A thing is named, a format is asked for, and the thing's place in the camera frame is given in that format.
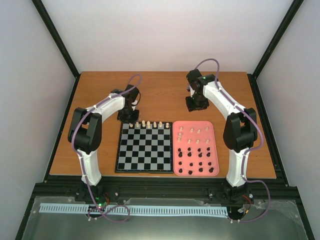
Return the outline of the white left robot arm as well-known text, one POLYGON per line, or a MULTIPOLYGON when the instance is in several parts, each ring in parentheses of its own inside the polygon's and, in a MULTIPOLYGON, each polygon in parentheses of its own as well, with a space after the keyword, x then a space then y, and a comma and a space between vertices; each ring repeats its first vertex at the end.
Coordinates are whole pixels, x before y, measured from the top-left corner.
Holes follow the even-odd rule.
POLYGON ((102 175, 98 164, 98 148, 102 142, 104 121, 117 113, 117 120, 125 124, 135 124, 139 119, 137 97, 139 89, 127 85, 125 90, 115 89, 97 104, 74 110, 67 140, 78 156, 81 180, 88 184, 86 195, 92 201, 103 198, 104 188, 98 183, 102 175))

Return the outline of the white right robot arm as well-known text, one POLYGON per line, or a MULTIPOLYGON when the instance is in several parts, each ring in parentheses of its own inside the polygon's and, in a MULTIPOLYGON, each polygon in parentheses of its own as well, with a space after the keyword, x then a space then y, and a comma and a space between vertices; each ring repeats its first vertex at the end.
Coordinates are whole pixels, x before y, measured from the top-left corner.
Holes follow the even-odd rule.
POLYGON ((205 110, 213 103, 225 119, 223 141, 229 149, 229 167, 223 196, 235 202, 246 191, 249 150, 258 138, 257 113, 239 104, 213 75, 203 76, 198 69, 187 75, 190 96, 185 98, 189 112, 205 110))

